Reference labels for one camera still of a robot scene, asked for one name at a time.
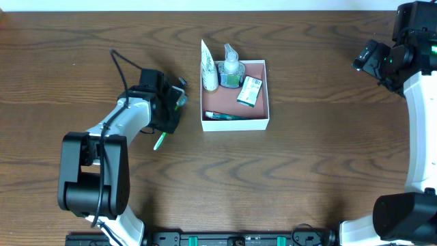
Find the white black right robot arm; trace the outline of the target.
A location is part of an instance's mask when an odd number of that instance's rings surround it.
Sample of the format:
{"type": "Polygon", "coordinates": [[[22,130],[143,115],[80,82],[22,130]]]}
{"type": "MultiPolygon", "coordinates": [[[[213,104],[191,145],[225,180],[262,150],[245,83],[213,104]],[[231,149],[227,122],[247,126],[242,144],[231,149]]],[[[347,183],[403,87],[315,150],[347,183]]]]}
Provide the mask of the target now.
{"type": "Polygon", "coordinates": [[[340,245],[436,244],[436,2],[397,8],[393,46],[369,40],[352,66],[406,99],[410,160],[403,193],[339,225],[340,245]]]}

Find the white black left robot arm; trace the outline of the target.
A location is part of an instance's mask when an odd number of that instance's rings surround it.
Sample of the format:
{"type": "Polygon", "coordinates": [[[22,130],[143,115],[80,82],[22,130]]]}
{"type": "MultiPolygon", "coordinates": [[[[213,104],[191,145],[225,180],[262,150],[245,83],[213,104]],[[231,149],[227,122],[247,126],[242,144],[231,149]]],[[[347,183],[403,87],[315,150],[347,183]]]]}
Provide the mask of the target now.
{"type": "Polygon", "coordinates": [[[126,88],[114,110],[85,132],[69,132],[61,147],[57,201],[99,228],[100,234],[70,234],[67,245],[151,245],[152,235],[128,205],[128,147],[144,128],[175,131],[186,103],[187,82],[173,82],[143,69],[138,85],[126,88]]]}

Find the blue disposable razor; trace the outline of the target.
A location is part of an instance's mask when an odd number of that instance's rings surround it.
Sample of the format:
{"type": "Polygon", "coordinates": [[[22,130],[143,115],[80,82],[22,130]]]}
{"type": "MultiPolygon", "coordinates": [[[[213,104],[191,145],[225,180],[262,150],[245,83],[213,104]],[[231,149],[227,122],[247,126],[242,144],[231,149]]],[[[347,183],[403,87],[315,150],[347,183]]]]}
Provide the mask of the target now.
{"type": "Polygon", "coordinates": [[[179,79],[180,83],[182,84],[182,86],[184,86],[184,87],[187,86],[187,81],[184,78],[179,77],[178,79],[179,79]]]}

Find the green white soap packet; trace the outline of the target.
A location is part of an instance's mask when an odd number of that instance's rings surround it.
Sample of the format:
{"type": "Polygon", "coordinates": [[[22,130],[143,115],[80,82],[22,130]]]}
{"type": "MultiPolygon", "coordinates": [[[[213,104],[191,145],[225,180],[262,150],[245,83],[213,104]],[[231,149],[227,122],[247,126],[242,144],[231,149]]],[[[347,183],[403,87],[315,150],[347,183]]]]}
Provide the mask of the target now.
{"type": "Polygon", "coordinates": [[[246,76],[242,90],[237,97],[237,102],[249,107],[254,107],[261,91],[262,83],[262,80],[246,76]]]}

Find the clear soap pump bottle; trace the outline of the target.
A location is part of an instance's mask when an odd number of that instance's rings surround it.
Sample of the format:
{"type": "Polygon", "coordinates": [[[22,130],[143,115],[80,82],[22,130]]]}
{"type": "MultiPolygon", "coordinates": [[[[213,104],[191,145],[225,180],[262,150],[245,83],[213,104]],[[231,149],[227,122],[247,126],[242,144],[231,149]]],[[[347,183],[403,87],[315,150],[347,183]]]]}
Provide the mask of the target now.
{"type": "Polygon", "coordinates": [[[242,87],[245,75],[245,65],[239,61],[238,53],[230,44],[225,44],[225,60],[217,64],[219,84],[226,88],[242,87]]]}

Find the green Colgate toothbrush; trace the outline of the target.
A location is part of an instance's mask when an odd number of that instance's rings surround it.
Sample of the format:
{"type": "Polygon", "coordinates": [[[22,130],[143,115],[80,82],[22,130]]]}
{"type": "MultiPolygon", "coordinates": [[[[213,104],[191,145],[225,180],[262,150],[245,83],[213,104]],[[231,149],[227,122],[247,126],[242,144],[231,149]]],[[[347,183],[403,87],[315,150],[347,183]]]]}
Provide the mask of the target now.
{"type": "MultiPolygon", "coordinates": [[[[177,111],[180,107],[183,107],[187,100],[188,100],[187,96],[183,96],[181,101],[176,104],[175,110],[177,111]]],[[[160,148],[161,144],[165,140],[166,135],[167,134],[165,132],[161,134],[161,136],[158,138],[157,142],[154,145],[153,151],[157,151],[160,148]]]]}

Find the teal Colgate toothpaste tube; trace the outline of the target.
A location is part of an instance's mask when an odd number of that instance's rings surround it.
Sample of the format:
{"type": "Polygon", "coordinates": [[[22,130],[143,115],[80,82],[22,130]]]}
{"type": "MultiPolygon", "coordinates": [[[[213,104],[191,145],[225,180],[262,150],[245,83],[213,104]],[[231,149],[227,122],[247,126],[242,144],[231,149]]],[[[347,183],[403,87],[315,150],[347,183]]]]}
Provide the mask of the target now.
{"type": "Polygon", "coordinates": [[[248,118],[246,117],[242,117],[242,116],[237,116],[237,115],[230,115],[230,114],[225,114],[225,113],[218,113],[215,111],[206,111],[205,112],[205,116],[209,119],[213,119],[213,120],[248,120],[248,118]]]}

